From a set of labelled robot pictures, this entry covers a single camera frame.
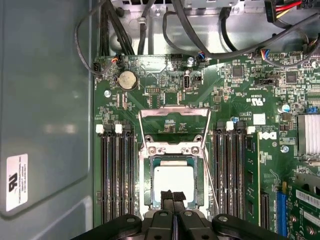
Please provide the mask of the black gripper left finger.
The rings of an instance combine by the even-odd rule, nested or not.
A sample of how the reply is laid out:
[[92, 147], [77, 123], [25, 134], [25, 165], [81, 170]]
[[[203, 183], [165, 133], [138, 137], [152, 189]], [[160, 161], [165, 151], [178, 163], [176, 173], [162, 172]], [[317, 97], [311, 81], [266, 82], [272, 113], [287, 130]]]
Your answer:
[[168, 204], [174, 202], [171, 190], [160, 193], [161, 210], [151, 217], [140, 219], [132, 214], [119, 216], [93, 229], [95, 240], [171, 240], [174, 231], [174, 213]]

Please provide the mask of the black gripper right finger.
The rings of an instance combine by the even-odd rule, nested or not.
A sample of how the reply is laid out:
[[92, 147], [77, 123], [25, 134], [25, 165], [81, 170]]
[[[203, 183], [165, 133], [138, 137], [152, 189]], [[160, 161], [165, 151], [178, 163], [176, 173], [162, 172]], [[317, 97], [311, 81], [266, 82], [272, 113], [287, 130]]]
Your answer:
[[285, 237], [229, 214], [218, 214], [211, 221], [194, 210], [186, 210], [183, 192], [173, 193], [173, 202], [182, 204], [178, 226], [183, 240], [284, 240]]

